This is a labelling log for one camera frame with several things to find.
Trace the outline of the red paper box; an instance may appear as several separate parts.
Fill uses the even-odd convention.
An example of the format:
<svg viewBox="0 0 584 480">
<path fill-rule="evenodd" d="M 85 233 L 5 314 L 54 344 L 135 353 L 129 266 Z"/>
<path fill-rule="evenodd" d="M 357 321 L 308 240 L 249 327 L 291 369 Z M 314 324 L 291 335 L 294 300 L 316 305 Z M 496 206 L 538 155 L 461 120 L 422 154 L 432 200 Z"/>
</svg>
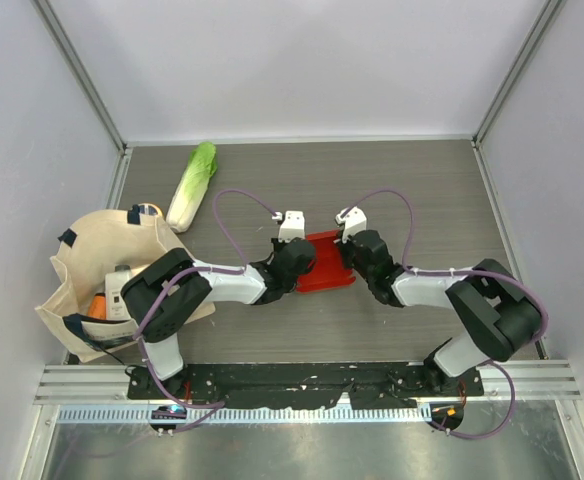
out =
<svg viewBox="0 0 584 480">
<path fill-rule="evenodd" d="M 298 293 L 308 294 L 333 290 L 352 285 L 355 274 L 343 265 L 337 241 L 339 230 L 313 233 L 307 240 L 315 247 L 316 261 L 312 272 L 305 275 L 299 284 Z"/>
</svg>

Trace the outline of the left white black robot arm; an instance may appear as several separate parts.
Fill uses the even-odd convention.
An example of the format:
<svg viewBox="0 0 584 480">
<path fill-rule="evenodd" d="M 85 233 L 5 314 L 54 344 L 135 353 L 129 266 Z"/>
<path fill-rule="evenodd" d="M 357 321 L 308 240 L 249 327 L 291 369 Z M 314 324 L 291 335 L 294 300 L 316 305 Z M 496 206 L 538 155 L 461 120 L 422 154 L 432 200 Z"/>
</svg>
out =
<svg viewBox="0 0 584 480">
<path fill-rule="evenodd" d="M 178 332 L 199 307 L 215 302 L 276 302 L 293 292 L 315 263 L 315 247 L 301 238 L 276 240 L 268 258 L 243 267 L 206 263 L 175 248 L 128 280 L 121 297 L 137 322 L 133 340 L 151 375 L 151 388 L 165 399 L 183 391 L 185 363 Z"/>
</svg>

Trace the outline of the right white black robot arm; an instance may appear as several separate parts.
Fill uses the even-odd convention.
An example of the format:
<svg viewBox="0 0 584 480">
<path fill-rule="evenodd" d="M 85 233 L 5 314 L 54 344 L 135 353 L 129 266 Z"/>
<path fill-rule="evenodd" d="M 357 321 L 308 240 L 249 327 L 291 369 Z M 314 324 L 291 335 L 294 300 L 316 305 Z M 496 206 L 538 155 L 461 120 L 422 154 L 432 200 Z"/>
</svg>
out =
<svg viewBox="0 0 584 480">
<path fill-rule="evenodd" d="M 489 360 L 505 362 L 535 340 L 547 318 L 499 262 L 434 272 L 396 262 L 375 230 L 343 234 L 337 242 L 344 266 L 355 270 L 375 299 L 388 306 L 449 309 L 464 332 L 447 340 L 423 361 L 423 382 L 444 395 L 460 377 Z"/>
</svg>

